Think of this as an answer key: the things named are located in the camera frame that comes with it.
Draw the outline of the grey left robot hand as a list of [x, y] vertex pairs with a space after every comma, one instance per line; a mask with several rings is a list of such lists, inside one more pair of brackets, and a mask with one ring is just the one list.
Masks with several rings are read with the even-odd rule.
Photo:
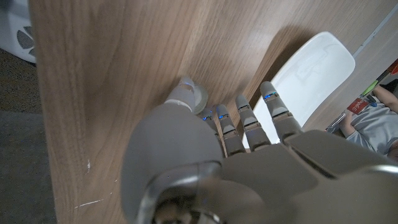
[[249, 147], [223, 105], [196, 116], [182, 78], [134, 128], [121, 171], [129, 223], [396, 223], [397, 164], [341, 137], [303, 131], [269, 82], [272, 144], [238, 96]]

